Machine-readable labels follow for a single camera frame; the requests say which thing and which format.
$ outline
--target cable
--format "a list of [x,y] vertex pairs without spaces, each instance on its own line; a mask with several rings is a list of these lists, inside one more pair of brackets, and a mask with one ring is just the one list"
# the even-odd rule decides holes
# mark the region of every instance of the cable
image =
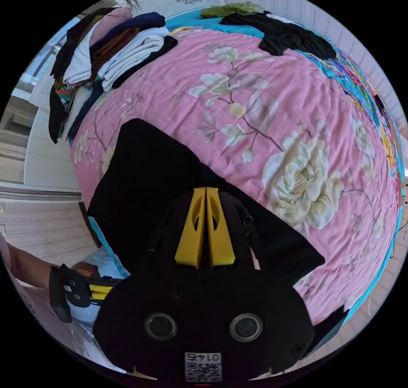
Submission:
[[[405,224],[404,224],[404,225],[395,233],[395,235],[394,235],[394,247],[393,247],[393,249],[392,249],[392,255],[390,256],[390,259],[392,259],[392,258],[394,257],[394,252],[395,252],[395,240],[396,240],[396,238],[397,238],[398,232],[399,232],[400,230],[404,229],[404,228],[407,226],[407,224],[408,224],[408,220],[407,220],[407,222],[405,222]],[[403,242],[404,242],[404,240],[405,240],[405,235],[407,235],[407,230],[405,230],[404,238],[402,239]]]

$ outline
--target person's arm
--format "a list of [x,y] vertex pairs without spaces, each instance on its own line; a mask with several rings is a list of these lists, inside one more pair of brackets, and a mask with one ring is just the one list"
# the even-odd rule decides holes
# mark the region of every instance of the person's arm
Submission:
[[[11,267],[10,272],[18,280],[28,283],[35,287],[48,288],[51,267],[58,267],[52,263],[43,261],[31,253],[8,245],[10,252]],[[90,276],[93,273],[98,274],[98,268],[86,262],[75,264],[72,269],[76,270],[82,276]]]

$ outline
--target green fabric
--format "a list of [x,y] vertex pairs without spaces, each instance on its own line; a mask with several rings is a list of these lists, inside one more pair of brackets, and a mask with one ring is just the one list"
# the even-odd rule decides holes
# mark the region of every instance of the green fabric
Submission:
[[243,15],[248,15],[256,12],[263,12],[264,9],[258,4],[251,2],[246,3],[233,3],[227,4],[226,6],[213,6],[209,8],[204,8],[201,13],[201,18],[219,18],[226,17],[227,15],[239,13]]

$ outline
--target camera lens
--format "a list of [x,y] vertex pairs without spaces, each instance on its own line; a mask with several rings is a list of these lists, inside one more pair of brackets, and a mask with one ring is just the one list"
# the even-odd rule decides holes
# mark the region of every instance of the camera lens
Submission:
[[253,341],[262,332],[262,321],[255,314],[244,313],[235,317],[229,326],[231,337],[242,343]]
[[153,313],[144,322],[146,333],[155,340],[170,340],[177,334],[174,319],[165,313]]

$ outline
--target patterned wall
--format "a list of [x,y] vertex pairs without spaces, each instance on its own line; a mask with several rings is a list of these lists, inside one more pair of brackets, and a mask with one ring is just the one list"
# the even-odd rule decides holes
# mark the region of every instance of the patterned wall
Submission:
[[307,0],[225,0],[227,3],[252,1],[265,9],[301,23],[309,29],[330,39],[337,47],[345,51],[367,74],[379,91],[388,110],[396,120],[400,135],[408,139],[408,122],[398,97],[383,70],[359,42],[340,22]]
[[11,245],[57,265],[97,249],[77,202],[0,200],[0,230]]

